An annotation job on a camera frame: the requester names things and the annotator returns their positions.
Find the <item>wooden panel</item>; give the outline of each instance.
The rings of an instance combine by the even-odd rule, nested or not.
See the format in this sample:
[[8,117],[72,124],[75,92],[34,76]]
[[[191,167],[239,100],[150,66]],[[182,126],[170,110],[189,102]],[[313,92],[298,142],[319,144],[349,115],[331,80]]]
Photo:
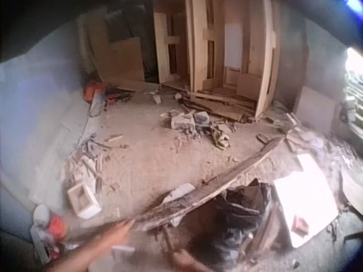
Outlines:
[[223,86],[225,63],[225,17],[223,0],[213,0],[214,12],[214,79]]
[[204,28],[203,29],[203,39],[207,40],[207,41],[214,41],[215,37],[214,37],[214,30],[213,29],[208,29],[208,28]]
[[193,6],[192,0],[185,0],[185,13],[187,16],[187,55],[188,55],[188,72],[190,78],[191,91],[194,90],[194,31],[193,31]]
[[87,26],[94,63],[102,81],[109,78],[144,80],[140,38],[109,43],[105,9],[89,13]]
[[154,12],[155,43],[157,47],[159,82],[167,81],[169,76],[169,52],[165,37],[167,35],[166,14]]
[[177,36],[166,36],[165,44],[180,44],[180,37]]
[[273,58],[272,58],[272,71],[271,71],[271,79],[267,91],[267,99],[265,101],[264,110],[267,109],[273,99],[273,95],[275,94],[277,75],[278,75],[278,66],[280,64],[280,51],[281,51],[281,42],[280,42],[280,3],[276,0],[272,1],[272,19],[273,19]]
[[265,23],[265,61],[263,67],[263,76],[260,96],[258,99],[255,118],[259,118],[264,110],[265,100],[268,92],[268,85],[270,83],[271,66],[272,66],[272,35],[273,35],[273,22],[272,22],[272,5],[271,0],[263,0],[264,6],[264,23]]
[[113,68],[120,78],[144,81],[140,38],[130,38],[110,44]]
[[239,74],[237,95],[257,101],[261,90],[262,80],[251,74]]
[[183,12],[184,0],[154,0],[154,12],[174,15]]
[[191,0],[194,37],[194,83],[193,90],[203,88],[207,76],[208,41],[203,39],[203,29],[208,28],[205,0]]
[[250,22],[250,0],[242,0],[242,64],[241,73],[248,73],[248,64],[250,63],[250,46],[251,46],[251,22]]
[[248,73],[262,76],[264,68],[264,11],[263,0],[250,0],[250,63]]

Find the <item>wood chip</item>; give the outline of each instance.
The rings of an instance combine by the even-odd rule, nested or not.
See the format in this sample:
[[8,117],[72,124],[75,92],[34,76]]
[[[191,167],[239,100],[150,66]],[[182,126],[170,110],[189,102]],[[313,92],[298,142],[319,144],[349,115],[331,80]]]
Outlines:
[[122,134],[116,134],[116,135],[112,135],[112,136],[110,136],[109,138],[107,138],[106,140],[105,140],[105,142],[113,142],[113,141],[115,141],[115,140],[118,140],[118,139],[121,139],[123,137],[123,135]]

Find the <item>white board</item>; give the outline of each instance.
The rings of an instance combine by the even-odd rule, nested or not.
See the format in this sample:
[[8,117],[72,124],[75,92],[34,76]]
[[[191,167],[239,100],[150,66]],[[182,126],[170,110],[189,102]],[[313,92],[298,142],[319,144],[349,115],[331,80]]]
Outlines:
[[[309,154],[298,155],[303,172],[292,172],[275,180],[277,195],[288,225],[292,246],[298,248],[326,228],[338,210],[324,173]],[[294,217],[303,217],[309,225],[305,237],[291,231]]]

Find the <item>forearm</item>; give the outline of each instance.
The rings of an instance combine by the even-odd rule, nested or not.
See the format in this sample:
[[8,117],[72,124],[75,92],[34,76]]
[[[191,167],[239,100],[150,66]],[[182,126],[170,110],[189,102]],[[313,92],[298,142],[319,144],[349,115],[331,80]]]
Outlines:
[[46,272],[84,272],[91,263],[102,256],[108,249],[107,240],[96,237],[89,243],[72,250],[68,254],[51,262]]

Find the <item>white cinder block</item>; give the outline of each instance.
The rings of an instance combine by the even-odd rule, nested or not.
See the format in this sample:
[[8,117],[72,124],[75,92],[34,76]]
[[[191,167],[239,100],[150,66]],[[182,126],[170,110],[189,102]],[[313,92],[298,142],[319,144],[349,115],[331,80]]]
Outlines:
[[84,182],[70,188],[67,193],[78,217],[89,219],[102,210],[90,188]]

